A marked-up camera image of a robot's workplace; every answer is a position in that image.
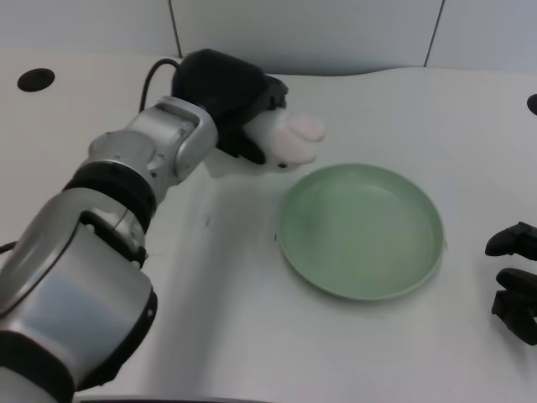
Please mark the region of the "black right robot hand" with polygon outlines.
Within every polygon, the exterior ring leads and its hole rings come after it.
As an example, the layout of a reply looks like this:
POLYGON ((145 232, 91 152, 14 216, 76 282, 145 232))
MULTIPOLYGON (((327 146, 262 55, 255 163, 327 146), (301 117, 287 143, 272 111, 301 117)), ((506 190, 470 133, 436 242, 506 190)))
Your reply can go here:
MULTIPOLYGON (((486 245, 485 255, 499 257, 517 254, 536 260, 536 228, 518 222, 492 236, 486 245)), ((492 314, 508 330, 530 346, 536 344, 536 275, 530 272, 504 268, 496 276, 503 287, 496 292, 492 314)))

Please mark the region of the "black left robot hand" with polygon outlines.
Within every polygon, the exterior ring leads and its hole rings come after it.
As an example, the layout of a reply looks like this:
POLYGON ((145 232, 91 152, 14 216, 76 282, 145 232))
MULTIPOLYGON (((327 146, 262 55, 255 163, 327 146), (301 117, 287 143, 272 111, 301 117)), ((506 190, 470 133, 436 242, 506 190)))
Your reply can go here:
POLYGON ((266 163, 265 153, 244 126, 265 111, 286 107, 288 87, 245 60, 216 50, 187 55, 174 74, 171 96, 196 105, 211 116, 217 128, 216 147, 234 158, 266 163))

